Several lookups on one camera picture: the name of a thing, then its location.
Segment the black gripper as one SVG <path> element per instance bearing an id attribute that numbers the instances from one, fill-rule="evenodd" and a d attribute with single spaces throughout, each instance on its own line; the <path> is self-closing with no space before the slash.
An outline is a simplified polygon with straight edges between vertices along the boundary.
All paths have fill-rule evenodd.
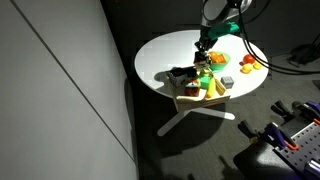
<path id="1" fill-rule="evenodd" d="M 217 39 L 212 39 L 208 35 L 209 30 L 208 29 L 201 29 L 200 30 L 200 38 L 199 40 L 195 43 L 195 46 L 197 47 L 198 50 L 209 50 L 211 49 L 217 42 Z M 201 53 L 199 51 L 196 51 L 194 53 L 194 61 L 193 64 L 197 65 L 199 64 L 201 58 L 200 58 Z M 211 63 L 211 56 L 208 53 L 208 51 L 203 52 L 205 62 L 207 64 Z"/>

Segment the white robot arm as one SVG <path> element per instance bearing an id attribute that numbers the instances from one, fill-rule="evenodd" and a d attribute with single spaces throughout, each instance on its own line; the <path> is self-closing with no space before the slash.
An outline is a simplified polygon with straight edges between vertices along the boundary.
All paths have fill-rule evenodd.
<path id="1" fill-rule="evenodd" d="M 217 40 L 240 30 L 239 25 L 236 22 L 229 22 L 229 19 L 246 11 L 251 2 L 252 0 L 203 0 L 200 38 L 195 43 L 197 47 L 195 65 L 208 64 L 208 51 Z"/>

